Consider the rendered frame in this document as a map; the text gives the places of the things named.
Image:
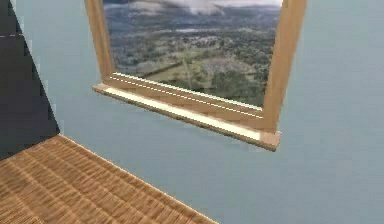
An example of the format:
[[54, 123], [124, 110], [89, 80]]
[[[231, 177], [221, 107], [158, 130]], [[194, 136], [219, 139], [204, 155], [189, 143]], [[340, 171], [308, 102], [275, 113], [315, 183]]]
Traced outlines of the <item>wooden framed window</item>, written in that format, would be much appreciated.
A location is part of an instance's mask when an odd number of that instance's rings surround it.
[[274, 151], [278, 123], [300, 37], [307, 0], [283, 0], [262, 107], [171, 86], [117, 71], [102, 0], [84, 0], [101, 82], [100, 94]]

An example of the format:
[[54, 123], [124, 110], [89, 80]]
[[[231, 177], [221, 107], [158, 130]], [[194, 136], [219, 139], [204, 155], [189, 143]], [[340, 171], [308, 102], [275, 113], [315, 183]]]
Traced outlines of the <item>black cabinet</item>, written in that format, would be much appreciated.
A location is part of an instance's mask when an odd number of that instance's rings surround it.
[[60, 133], [11, 0], [0, 0], [0, 161]]

